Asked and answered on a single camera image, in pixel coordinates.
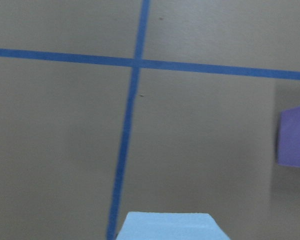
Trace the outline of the light blue foam block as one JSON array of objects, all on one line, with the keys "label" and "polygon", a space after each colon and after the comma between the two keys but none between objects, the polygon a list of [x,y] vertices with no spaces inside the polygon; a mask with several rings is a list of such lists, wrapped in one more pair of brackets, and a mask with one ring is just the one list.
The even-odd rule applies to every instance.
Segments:
[{"label": "light blue foam block", "polygon": [[228,240],[208,213],[158,213],[131,211],[118,240]]}]

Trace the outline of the purple foam block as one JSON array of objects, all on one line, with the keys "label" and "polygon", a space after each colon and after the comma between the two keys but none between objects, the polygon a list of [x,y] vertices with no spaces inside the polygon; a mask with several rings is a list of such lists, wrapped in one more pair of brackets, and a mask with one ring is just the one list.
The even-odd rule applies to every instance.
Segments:
[{"label": "purple foam block", "polygon": [[280,113],[277,163],[300,168],[300,106]]}]

